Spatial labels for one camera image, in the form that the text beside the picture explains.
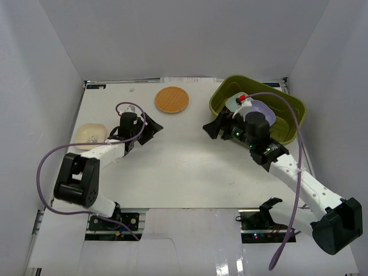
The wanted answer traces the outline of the orange woven round plate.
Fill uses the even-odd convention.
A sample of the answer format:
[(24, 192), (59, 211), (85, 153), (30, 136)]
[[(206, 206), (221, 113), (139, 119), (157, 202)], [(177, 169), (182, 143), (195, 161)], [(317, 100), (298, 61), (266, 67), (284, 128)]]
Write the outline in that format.
[(189, 104), (188, 93), (176, 86), (161, 89), (155, 96), (155, 106), (164, 113), (175, 114), (185, 110)]

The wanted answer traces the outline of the cream panda square dish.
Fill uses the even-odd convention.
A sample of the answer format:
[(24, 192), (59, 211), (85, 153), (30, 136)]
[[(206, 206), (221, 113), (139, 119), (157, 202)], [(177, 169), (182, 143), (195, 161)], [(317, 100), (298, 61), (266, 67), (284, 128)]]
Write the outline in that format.
[(75, 135), (74, 143), (82, 143), (76, 146), (81, 151), (92, 150), (98, 146), (93, 143), (103, 143), (106, 140), (107, 132), (103, 124), (83, 124)]

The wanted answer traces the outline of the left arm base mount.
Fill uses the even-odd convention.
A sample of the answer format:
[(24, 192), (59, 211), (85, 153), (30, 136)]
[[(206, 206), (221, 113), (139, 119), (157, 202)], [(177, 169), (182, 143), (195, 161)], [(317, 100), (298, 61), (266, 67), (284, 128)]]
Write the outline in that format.
[(114, 223), (90, 216), (85, 233), (85, 241), (95, 242), (138, 242), (145, 227), (145, 209), (121, 209)]

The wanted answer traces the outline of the purple square dish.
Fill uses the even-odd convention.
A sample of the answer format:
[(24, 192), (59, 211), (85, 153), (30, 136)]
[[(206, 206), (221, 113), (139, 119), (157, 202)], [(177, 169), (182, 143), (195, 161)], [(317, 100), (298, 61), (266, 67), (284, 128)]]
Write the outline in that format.
[(262, 113), (270, 126), (276, 122), (275, 113), (262, 101), (253, 99), (251, 101), (250, 112)]

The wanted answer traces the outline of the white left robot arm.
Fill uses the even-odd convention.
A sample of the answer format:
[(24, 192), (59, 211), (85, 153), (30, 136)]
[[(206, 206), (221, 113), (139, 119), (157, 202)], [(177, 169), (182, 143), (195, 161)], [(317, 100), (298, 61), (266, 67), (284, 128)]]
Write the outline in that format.
[(54, 197), (101, 216), (108, 229), (118, 228), (121, 224), (120, 206), (99, 193), (100, 170), (115, 159), (125, 157), (135, 142), (144, 145), (161, 130), (163, 127), (145, 113), (138, 116), (134, 112), (124, 112), (105, 145), (82, 154), (64, 156), (53, 190)]

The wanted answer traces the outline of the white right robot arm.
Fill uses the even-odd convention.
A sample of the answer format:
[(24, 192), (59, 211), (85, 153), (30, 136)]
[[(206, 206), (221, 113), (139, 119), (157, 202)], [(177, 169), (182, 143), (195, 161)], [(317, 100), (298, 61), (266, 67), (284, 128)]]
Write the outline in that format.
[(234, 139), (250, 148), (253, 161), (282, 181), (306, 203), (307, 209), (289, 207), (271, 198), (259, 207), (257, 218), (266, 229), (278, 224), (312, 237), (326, 253), (335, 255), (363, 234), (362, 205), (353, 197), (344, 199), (298, 167), (289, 151), (270, 136), (270, 125), (259, 112), (245, 116), (223, 110), (203, 126), (212, 138)]

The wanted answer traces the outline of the mint green divided tray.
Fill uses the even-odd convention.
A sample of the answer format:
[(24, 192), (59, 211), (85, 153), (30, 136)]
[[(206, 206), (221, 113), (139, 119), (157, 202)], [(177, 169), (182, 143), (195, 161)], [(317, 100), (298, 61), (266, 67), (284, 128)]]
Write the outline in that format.
[(240, 92), (237, 94), (234, 94), (233, 96), (229, 97), (226, 101), (225, 101), (225, 107), (230, 111), (230, 112), (235, 112), (240, 105), (236, 102), (236, 99), (239, 98), (240, 96), (245, 95), (245, 93)]

